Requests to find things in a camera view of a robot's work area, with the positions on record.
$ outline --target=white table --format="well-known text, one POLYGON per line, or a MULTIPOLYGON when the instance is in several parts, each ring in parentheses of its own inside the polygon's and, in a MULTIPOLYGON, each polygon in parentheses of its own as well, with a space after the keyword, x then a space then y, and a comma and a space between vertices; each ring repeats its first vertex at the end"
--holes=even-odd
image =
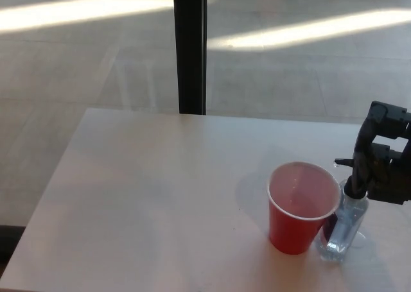
POLYGON ((349 169, 333 159, 352 155, 358 129, 90 109, 0 288, 410 291, 411 203, 371 202, 366 240, 341 266, 321 261, 314 246, 285 255, 266 237, 271 171, 305 160, 341 180, 349 169))

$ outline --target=water bottle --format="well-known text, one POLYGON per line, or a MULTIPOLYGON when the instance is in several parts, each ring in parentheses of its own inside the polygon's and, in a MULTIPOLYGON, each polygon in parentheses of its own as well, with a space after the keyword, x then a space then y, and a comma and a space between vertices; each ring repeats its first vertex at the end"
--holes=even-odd
POLYGON ((317 238, 317 249, 321 257, 327 261, 344 260, 368 209, 369 202, 366 195, 354 199, 345 193, 347 181, 351 182, 351 177, 341 182, 340 206, 326 220, 317 238))

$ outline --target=bottle label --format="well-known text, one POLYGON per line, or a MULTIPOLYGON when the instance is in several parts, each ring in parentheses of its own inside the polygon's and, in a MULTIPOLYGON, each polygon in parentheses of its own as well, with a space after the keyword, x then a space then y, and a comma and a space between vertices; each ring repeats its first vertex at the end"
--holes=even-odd
POLYGON ((337 221, 338 221, 337 215, 335 213, 332 213, 332 215, 330 215, 330 217, 326 220, 326 222, 322 226, 322 233, 324 234, 324 238, 326 239, 327 242, 329 241, 329 238, 333 234, 334 227, 337 221))

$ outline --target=robotic arm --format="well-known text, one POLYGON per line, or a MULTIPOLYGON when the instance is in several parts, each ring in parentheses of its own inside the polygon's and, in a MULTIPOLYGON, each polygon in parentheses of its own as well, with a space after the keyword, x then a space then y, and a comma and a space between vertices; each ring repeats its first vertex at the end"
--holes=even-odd
POLYGON ((353 159, 336 159, 336 164, 349 166, 353 174, 344 192, 359 199, 403 204, 411 200, 411 113, 405 108, 373 101, 360 128, 353 159), (403 152, 373 143, 377 136, 408 140, 403 152))

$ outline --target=red cup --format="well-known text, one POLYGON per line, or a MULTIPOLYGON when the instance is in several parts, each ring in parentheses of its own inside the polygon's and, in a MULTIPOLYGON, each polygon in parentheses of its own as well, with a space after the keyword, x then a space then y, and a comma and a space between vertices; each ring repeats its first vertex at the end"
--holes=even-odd
POLYGON ((335 212, 340 187, 319 166, 291 162, 279 166, 267 186, 270 198, 270 240, 281 252, 305 252, 326 218, 335 212))

